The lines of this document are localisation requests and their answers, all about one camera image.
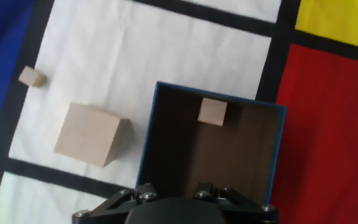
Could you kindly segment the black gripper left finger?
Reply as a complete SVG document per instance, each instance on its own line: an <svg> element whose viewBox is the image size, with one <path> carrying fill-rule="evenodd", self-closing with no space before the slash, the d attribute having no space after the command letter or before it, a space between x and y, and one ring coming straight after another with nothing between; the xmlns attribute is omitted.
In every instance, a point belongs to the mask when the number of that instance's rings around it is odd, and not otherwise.
<svg viewBox="0 0 358 224"><path fill-rule="evenodd" d="M158 193L150 183L135 189L124 189L104 201L94 210L80 210L71 217L72 224L125 223L129 212L138 205L158 199Z"/></svg>

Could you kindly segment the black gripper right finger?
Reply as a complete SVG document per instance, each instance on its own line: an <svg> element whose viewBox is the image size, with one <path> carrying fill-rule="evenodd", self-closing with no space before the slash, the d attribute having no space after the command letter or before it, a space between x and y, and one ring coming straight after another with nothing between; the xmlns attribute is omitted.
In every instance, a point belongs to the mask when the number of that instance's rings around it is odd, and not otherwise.
<svg viewBox="0 0 358 224"><path fill-rule="evenodd" d="M200 182L193 199L216 204L228 223L278 224L278 210L274 206L258 205L232 188Z"/></svg>

